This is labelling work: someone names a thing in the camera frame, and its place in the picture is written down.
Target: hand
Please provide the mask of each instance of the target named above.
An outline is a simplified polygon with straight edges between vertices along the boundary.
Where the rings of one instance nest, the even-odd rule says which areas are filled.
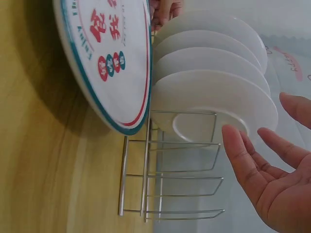
[[[311,101],[280,94],[287,113],[311,129]],[[269,129],[259,129],[263,141],[280,158],[295,168],[293,173],[271,166],[243,132],[223,126],[225,151],[237,180],[261,219],[281,233],[311,232],[311,152],[277,136]]]
[[[152,31],[158,31],[172,17],[179,16],[184,7],[184,0],[151,0],[150,18]]]

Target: stacked plates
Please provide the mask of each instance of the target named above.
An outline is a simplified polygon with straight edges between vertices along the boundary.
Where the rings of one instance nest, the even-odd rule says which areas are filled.
[[[222,143],[232,124],[252,140],[276,129],[277,110],[264,77],[265,46],[243,21],[209,11],[187,12],[155,36],[152,110],[159,128],[189,142]]]

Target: wooden table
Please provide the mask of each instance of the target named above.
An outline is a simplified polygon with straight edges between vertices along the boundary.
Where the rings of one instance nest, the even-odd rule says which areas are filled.
[[[90,109],[53,17],[51,0],[0,1],[0,232],[151,232],[117,215],[123,136]],[[137,173],[143,147],[131,149]],[[141,182],[128,186],[139,207]]]

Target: plate rim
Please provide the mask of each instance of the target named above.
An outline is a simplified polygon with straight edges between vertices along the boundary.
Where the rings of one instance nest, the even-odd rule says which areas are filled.
[[[149,0],[143,0],[142,2],[146,1],[147,3],[147,10],[145,9],[145,13],[149,14]],[[123,128],[122,126],[120,126],[110,115],[109,113],[105,110],[104,106],[101,104],[100,100],[98,99],[94,89],[92,88],[92,85],[89,81],[89,78],[85,72],[85,69],[83,67],[83,63],[80,59],[77,47],[75,42],[73,41],[73,33],[72,33],[72,29],[71,29],[71,24],[69,21],[69,17],[68,17],[68,9],[66,6],[66,0],[54,0],[54,11],[55,11],[55,19],[56,19],[56,24],[58,26],[58,31],[59,31],[59,35],[61,37],[61,41],[62,41],[62,47],[63,50],[65,52],[66,58],[69,62],[69,66],[74,74],[74,77],[78,83],[78,85],[80,86],[84,96],[86,97],[87,101],[89,102],[89,104],[91,105],[92,108],[96,107],[95,112],[101,116],[99,116],[103,122],[108,125],[110,128],[124,134],[124,135],[134,135],[136,134],[143,126],[147,115],[149,114],[150,111],[150,104],[151,104],[151,88],[152,88],[152,69],[153,69],[153,50],[152,50],[152,38],[151,38],[151,24],[148,20],[148,15],[146,15],[146,22],[149,24],[149,59],[150,59],[150,67],[149,67],[149,77],[147,80],[149,80],[149,90],[148,90],[148,95],[147,95],[147,103],[146,103],[146,109],[145,112],[143,114],[143,117],[141,118],[141,122],[134,128]],[[71,58],[68,55],[68,53],[71,53],[70,55],[72,55],[72,57],[74,58],[74,60],[72,61],[73,63],[76,64],[77,66],[77,73],[74,72],[75,67],[73,67],[72,63],[70,62]]]

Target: white saucer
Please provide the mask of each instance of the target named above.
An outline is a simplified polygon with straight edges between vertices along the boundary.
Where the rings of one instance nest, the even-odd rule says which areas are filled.
[[[61,41],[75,78],[112,129],[137,133],[147,116],[151,32],[145,0],[54,0]]]
[[[234,53],[213,48],[187,48],[165,55],[154,66],[153,83],[170,74],[194,69],[238,75],[270,95],[270,87],[265,77],[253,64]]]
[[[189,11],[173,18],[156,34],[154,46],[171,35],[192,30],[222,33],[240,41],[256,56],[262,73],[266,72],[268,57],[259,35],[244,21],[221,12]]]
[[[154,63],[171,52],[193,47],[215,48],[232,52],[261,70],[255,55],[240,41],[225,34],[203,30],[177,33],[164,39],[154,48]]]
[[[221,127],[233,124],[256,140],[257,129],[275,130],[276,106],[271,98],[251,82],[228,73],[191,70],[169,75],[153,87],[152,110],[211,111],[217,113],[213,142],[223,143]],[[211,140],[214,115],[152,113],[158,127],[187,141]]]

